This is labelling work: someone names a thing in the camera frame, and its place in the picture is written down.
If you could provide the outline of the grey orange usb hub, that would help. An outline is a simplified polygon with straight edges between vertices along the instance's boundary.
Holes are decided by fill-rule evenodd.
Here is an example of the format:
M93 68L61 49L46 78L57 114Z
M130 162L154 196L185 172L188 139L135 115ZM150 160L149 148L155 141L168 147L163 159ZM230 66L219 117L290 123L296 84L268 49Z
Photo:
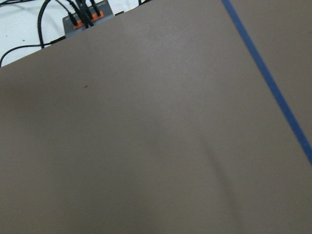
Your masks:
M72 0L73 13L62 19L65 36L67 38L113 18L115 15L107 0Z

